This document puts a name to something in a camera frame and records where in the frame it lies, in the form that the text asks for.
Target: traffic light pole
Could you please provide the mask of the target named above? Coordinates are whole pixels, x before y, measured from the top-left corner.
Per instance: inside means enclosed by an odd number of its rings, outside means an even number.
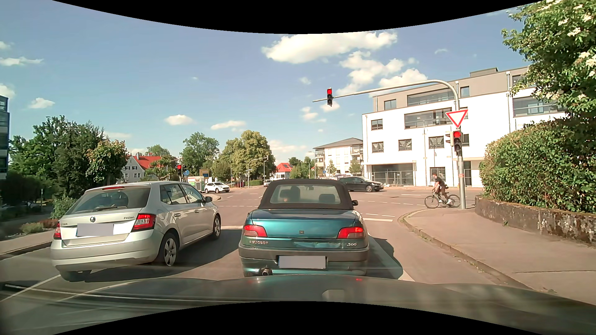
[[[455,110],[460,110],[460,95],[457,92],[457,90],[448,82],[446,82],[444,80],[439,80],[439,79],[425,80],[422,82],[409,83],[409,84],[399,85],[399,86],[369,89],[366,91],[359,91],[359,92],[355,92],[355,93],[351,93],[351,94],[339,95],[338,97],[332,97],[331,99],[329,99],[329,96],[328,96],[327,98],[324,98],[324,99],[313,100],[313,103],[327,100],[327,104],[329,106],[331,106],[331,104],[333,103],[333,99],[349,97],[352,95],[360,95],[360,94],[368,94],[368,93],[373,93],[373,92],[386,91],[389,89],[397,89],[397,88],[404,88],[404,87],[409,87],[409,86],[424,85],[424,84],[428,84],[428,83],[439,83],[439,84],[447,86],[451,90],[451,92],[453,92],[453,95],[455,97]],[[463,156],[463,153],[461,150],[457,157],[457,172],[458,172],[458,177],[459,177],[458,179],[460,181],[460,187],[459,187],[459,189],[460,189],[460,208],[466,209],[466,206],[465,206],[465,184],[464,184],[465,183],[465,181],[464,181],[464,156]]]

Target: white suv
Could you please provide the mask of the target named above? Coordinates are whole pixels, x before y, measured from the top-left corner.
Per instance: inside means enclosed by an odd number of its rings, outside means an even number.
[[[229,192],[229,186],[227,186],[221,181],[210,182],[207,185],[205,185],[205,193],[209,192]]]

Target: road sign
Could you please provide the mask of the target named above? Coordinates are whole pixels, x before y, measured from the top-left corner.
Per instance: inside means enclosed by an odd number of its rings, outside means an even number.
[[[464,120],[465,116],[468,114],[468,110],[462,109],[462,110],[448,111],[445,114],[447,115],[449,120],[451,120],[451,122],[453,122],[455,127],[459,128],[461,126],[461,122]]]

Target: road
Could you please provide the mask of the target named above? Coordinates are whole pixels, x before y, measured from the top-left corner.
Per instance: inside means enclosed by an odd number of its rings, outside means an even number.
[[[208,280],[242,278],[238,241],[249,211],[257,208],[263,187],[222,193],[217,201],[222,216],[222,234],[216,241],[200,241],[178,255],[176,266],[164,269],[150,265],[129,266],[93,272],[84,282],[64,281],[51,266],[49,248],[0,261],[0,308],[3,316],[19,314],[35,306],[93,292],[104,287],[157,277],[186,277]],[[425,209],[428,191],[394,187],[381,192],[352,192],[356,207],[373,237],[368,276],[413,280],[422,283],[483,283],[498,281],[414,234],[398,222],[406,213]],[[474,191],[467,193],[473,204]]]

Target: white building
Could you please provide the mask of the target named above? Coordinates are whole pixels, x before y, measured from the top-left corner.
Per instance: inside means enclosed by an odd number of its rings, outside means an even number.
[[[481,187],[479,163],[486,145],[524,124],[564,116],[556,104],[530,97],[533,88],[507,93],[527,67],[471,72],[449,83],[460,92],[465,185]],[[373,97],[372,113],[362,115],[364,175],[391,185],[432,185],[433,172],[458,185],[457,157],[445,142],[455,130],[446,112],[454,110],[451,90],[430,85]]]
[[[362,140],[358,138],[346,138],[313,149],[315,150],[316,174],[318,176],[351,175],[350,163],[352,160],[356,159],[359,163],[362,162]],[[334,171],[327,169],[331,161],[335,166]]]

